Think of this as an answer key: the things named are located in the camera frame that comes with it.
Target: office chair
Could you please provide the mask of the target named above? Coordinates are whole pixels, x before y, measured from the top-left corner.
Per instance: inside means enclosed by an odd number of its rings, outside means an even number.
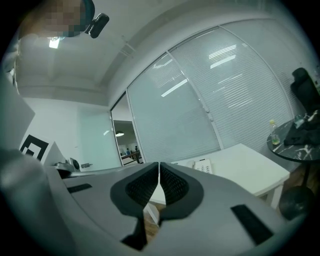
[[[306,112],[311,114],[320,109],[320,95],[308,72],[303,67],[299,67],[293,71],[292,75],[294,83],[291,85],[291,90],[302,103]]]

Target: white desk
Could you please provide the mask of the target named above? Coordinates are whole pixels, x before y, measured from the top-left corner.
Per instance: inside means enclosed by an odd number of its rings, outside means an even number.
[[[280,165],[243,144],[200,157],[175,161],[172,164],[185,166],[190,160],[197,162],[202,159],[210,159],[214,175],[237,183],[257,197],[267,194],[267,203],[274,209],[278,206],[283,184],[290,176]],[[160,184],[150,200],[160,204],[166,203]]]

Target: marble table top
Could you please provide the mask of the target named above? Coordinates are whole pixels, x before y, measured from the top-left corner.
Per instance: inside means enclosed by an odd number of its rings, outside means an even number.
[[[278,157],[294,162],[320,162],[320,145],[284,145],[286,136],[294,123],[290,120],[276,129],[280,144],[273,145],[271,135],[267,139],[268,148]]]

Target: ceiling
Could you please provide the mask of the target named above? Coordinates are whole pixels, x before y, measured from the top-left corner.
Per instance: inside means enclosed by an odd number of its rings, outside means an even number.
[[[187,1],[93,0],[95,16],[110,17],[98,38],[82,33],[65,38],[54,49],[48,38],[24,37],[17,62],[20,94],[107,106],[102,88],[135,47],[163,24],[156,18]]]

